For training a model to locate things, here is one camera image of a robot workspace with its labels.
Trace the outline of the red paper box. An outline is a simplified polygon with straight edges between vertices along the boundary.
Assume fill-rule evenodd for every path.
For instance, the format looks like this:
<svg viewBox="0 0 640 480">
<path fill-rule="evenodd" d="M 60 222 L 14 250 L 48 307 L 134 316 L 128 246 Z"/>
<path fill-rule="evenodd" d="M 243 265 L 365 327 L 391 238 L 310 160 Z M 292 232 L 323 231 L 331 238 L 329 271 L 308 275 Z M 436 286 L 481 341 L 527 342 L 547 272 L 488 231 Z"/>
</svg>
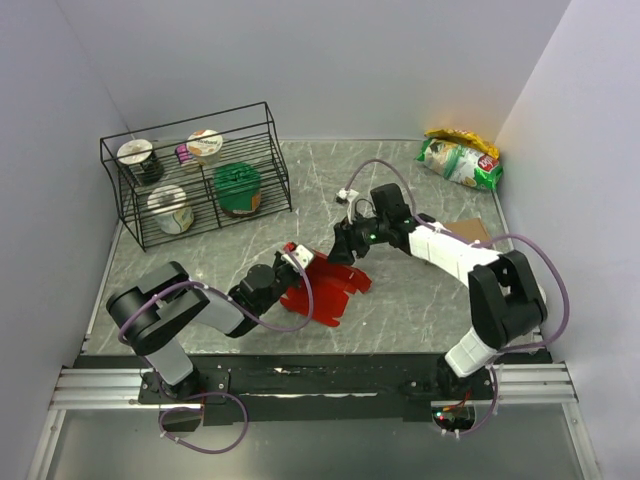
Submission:
<svg viewBox="0 0 640 480">
<path fill-rule="evenodd" d="M 327 256 L 318 251 L 314 254 L 306 269 L 314 302 L 312 319 L 335 328 L 340 325 L 350 296 L 368 292 L 372 280 L 358 268 L 329 263 Z"/>
</svg>

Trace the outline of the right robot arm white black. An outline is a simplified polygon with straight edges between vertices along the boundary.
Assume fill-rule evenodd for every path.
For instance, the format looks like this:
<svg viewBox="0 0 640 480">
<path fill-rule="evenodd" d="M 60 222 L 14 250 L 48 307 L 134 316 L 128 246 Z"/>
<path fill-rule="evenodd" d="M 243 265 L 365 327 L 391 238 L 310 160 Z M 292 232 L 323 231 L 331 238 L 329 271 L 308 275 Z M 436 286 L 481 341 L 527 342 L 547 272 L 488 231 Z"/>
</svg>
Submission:
<svg viewBox="0 0 640 480">
<path fill-rule="evenodd" d="M 438 267 L 468 289 L 471 327 L 438 359 L 435 374 L 439 391 L 459 398 L 471 388 L 472 375 L 547 319 L 530 263 L 518 250 L 500 253 L 471 244 L 434 218 L 413 214 L 395 183 L 373 189 L 370 196 L 373 215 L 367 217 L 357 211 L 358 192 L 342 189 L 336 194 L 347 213 L 334 225 L 328 261 L 351 266 L 371 246 L 388 244 Z"/>
</svg>

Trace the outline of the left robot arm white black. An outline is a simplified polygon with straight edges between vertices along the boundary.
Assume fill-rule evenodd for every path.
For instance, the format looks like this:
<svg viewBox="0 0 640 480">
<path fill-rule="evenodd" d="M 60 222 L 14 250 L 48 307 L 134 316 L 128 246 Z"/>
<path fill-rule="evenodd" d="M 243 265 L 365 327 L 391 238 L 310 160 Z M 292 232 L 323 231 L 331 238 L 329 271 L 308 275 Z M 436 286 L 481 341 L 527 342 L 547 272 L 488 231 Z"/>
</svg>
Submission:
<svg viewBox="0 0 640 480">
<path fill-rule="evenodd" d="M 118 340 L 152 367 L 160 394 L 177 402 L 191 399 L 203 387 L 200 374 L 177 340 L 190 322 L 238 338 L 261 325 L 294 332 L 304 326 L 282 327 L 261 319 L 288 288 L 311 287 L 307 268 L 314 253 L 299 245 L 275 254 L 271 266 L 257 264 L 229 292 L 221 292 L 191 277 L 171 261 L 113 293 L 106 310 L 119 328 Z"/>
</svg>

